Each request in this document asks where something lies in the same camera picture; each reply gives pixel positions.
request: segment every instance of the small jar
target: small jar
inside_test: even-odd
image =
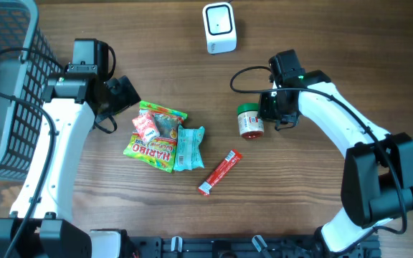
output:
[[[264,135],[262,119],[258,118],[257,103],[245,103],[237,108],[238,128],[240,135],[245,139],[254,139]]]

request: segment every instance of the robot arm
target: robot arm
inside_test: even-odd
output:
[[[320,90],[334,96],[336,99],[347,105],[361,120],[366,123],[379,139],[383,140],[389,132],[373,124],[364,117],[356,108],[348,103],[337,91],[332,82],[319,82],[308,86],[310,89]],[[342,107],[328,100],[327,98],[311,92],[301,92],[299,94],[299,111],[301,115],[310,118],[320,129],[331,139],[337,149],[346,156],[346,151],[354,147],[357,143],[373,143],[369,135]],[[382,219],[374,226],[384,225],[392,219]],[[321,229],[326,246],[330,252],[342,252],[352,243],[368,234],[372,227],[361,228],[355,225],[348,217],[345,209],[342,208],[337,215]]]
[[[306,73],[300,67],[294,50],[277,54],[269,63],[273,89],[299,88],[309,91],[263,91],[260,98],[261,118],[276,121],[275,129],[279,130],[281,124],[293,124],[286,128],[295,127],[299,115],[304,115],[320,127],[345,158],[341,189],[343,208],[333,220],[317,231],[327,253],[337,256],[348,251],[364,236],[375,231],[377,226],[402,215],[398,190],[393,184],[391,172],[383,175],[378,173],[377,166],[387,164],[376,149],[376,144],[386,150],[396,170],[405,211],[413,210],[413,140],[405,133],[391,135],[365,118],[340,95],[324,73]],[[344,107],[332,101],[332,97]],[[346,108],[370,128],[378,143]]]
[[[0,219],[0,257],[12,257],[9,245],[14,246],[18,257],[114,258],[132,254],[126,231],[86,234],[72,224],[73,186],[87,134],[94,126],[100,128],[97,124],[101,120],[141,100],[127,77],[111,78],[115,64],[108,73],[108,51],[115,58],[112,48],[104,42],[76,39],[73,63],[65,73],[47,78],[43,109],[54,121],[56,131],[52,132],[43,118],[39,136],[34,136],[38,141],[27,179],[9,218]],[[40,194],[33,199],[51,133],[55,134],[54,151]],[[28,214],[33,202],[34,209]],[[13,240],[15,232],[21,232],[20,239]]]

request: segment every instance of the red snack stick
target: red snack stick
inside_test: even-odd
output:
[[[221,164],[211,173],[208,179],[199,186],[199,192],[205,196],[209,195],[209,190],[221,181],[226,176],[235,164],[242,159],[242,154],[237,150],[231,150],[227,157],[221,162]]]

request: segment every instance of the snack wrapper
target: snack wrapper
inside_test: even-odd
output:
[[[184,129],[182,125],[178,127],[178,150],[176,151],[175,171],[185,169],[204,168],[201,160],[199,145],[204,138],[205,128]]]
[[[153,113],[154,123],[160,136],[145,144],[135,130],[123,154],[171,173],[176,157],[178,125],[187,119],[187,114],[157,104],[140,101],[140,115],[147,112]]]
[[[204,196],[210,194],[210,190],[242,159],[242,154],[237,150],[231,150],[227,157],[219,166],[209,175],[208,179],[203,182],[197,189]]]
[[[154,122],[152,111],[139,115],[137,118],[132,119],[132,122],[144,144],[148,144],[161,135]]]

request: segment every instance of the teal snack wrapper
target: teal snack wrapper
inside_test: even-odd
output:
[[[204,168],[201,160],[199,145],[204,139],[205,128],[184,129],[178,126],[178,147],[176,149],[175,171]]]

